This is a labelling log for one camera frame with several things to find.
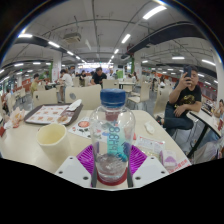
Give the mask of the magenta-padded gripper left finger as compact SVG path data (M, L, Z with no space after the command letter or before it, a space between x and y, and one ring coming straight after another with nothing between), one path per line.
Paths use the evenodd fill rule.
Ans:
M77 156L69 156L55 174L84 188L95 187L97 176L93 147L89 145Z

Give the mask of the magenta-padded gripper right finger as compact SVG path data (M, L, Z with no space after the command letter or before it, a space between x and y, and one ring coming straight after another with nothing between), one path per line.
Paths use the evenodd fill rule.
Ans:
M155 156L147 156L136 146L131 148L127 174L128 187L139 188L168 175Z

